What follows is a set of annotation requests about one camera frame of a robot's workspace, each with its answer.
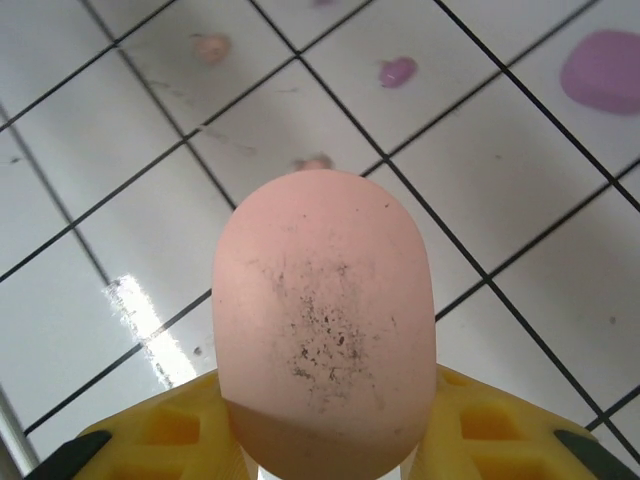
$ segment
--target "white tile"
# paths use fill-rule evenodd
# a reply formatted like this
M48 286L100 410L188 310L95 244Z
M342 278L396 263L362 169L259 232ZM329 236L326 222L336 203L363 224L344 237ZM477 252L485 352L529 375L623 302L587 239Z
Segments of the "white tile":
M174 386L218 368L213 342L213 313L207 298L146 349L148 357L162 365Z
M113 0L91 0L91 5L96 9L111 32L116 37L119 37L168 1L118 0L114 2Z
M293 171L296 158L323 152L360 174L378 156L299 63L213 122L194 144L236 202Z
M103 289L72 234L2 283L0 378L24 427L134 344Z
M640 167L636 167L631 171L629 175L622 179L621 183L640 202Z
M108 45L76 0L3 0L0 98L15 115Z
M0 274L65 225L9 130L0 133Z
M436 312L449 305L480 280L476 271L389 167L379 168L369 179L386 189L402 203L416 222L429 256Z
M604 183L506 78L394 161L487 270Z
M497 277L605 409L640 383L639 220L609 190Z
M111 278L130 279L138 292L130 294L150 302L157 317L150 322L159 326L211 287L213 252L230 214L182 147L91 215L80 230Z
M600 425L591 433L600 441L604 448L618 457L618 460L629 467L636 475L640 475L640 464L635 461L628 450L622 446L606 425Z
M115 52L16 125L74 217L178 141Z
M380 62L413 57L418 72L383 88ZM307 54L385 150L391 150L488 77L495 66L434 2L378 0Z
M227 35L231 50L212 66L195 55L192 36L213 34ZM246 0L180 0L127 38L123 48L185 131L290 56Z
M611 417L633 448L640 452L640 397L636 397ZM636 463L635 472L640 475L640 465Z
M444 0L444 3L493 53L508 62L586 0Z
M364 0L334 0L314 6L314 0L258 0L258 4L299 49L363 3Z
M205 300L36 429L29 439L40 457L88 426L215 368L212 331L210 301Z
M489 287L436 324L438 363L578 424L595 413Z
M600 2L566 29L533 52L515 68L515 74L549 110L612 173L638 158L640 115L618 116L583 106L560 86L560 71L575 47L602 29L640 33L640 2Z

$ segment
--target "dark specks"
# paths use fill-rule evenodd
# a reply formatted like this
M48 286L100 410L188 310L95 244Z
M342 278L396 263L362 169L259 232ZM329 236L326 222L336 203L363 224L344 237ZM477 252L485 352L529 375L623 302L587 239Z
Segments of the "dark specks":
M306 370L304 370L303 368L300 368L300 367L294 368L293 369L293 374L296 377L306 378L307 380L314 380L313 375L311 375L309 372L307 372Z
M341 277L344 277L347 274L347 269L349 267L347 266L346 263L341 263L340 265L338 265L337 271L338 271L338 275L340 275Z

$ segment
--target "pink rounded object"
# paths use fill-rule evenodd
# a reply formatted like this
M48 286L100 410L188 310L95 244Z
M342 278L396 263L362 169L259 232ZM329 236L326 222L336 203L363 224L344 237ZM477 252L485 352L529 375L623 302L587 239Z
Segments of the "pink rounded object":
M404 85L418 70L418 64L411 57L398 57L391 62L384 62L380 71L380 83L386 88L397 88Z
M209 65L222 61L231 49L231 42L226 35L194 35L196 56Z
M640 113L640 35L603 30L585 38L562 68L565 93L619 115Z
M318 169L252 193L218 243L213 319L232 430L274 475L379 478L423 438L436 385L427 254L370 180Z

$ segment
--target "purple paint spot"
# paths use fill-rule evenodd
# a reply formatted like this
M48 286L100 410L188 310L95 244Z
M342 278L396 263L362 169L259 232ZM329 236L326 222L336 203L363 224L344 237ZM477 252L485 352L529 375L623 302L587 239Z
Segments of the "purple paint spot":
M398 57L391 62L384 62L378 78L385 88L398 88L404 85L418 70L413 58Z

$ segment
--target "yellow holder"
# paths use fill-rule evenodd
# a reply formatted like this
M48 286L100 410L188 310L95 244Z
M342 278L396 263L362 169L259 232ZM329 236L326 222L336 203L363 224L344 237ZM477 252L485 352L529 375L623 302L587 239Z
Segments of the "yellow holder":
M255 480L227 421L217 372L150 398L86 429L112 438L77 480ZM584 428L520 398L438 366L429 429L408 480L595 480L555 437Z

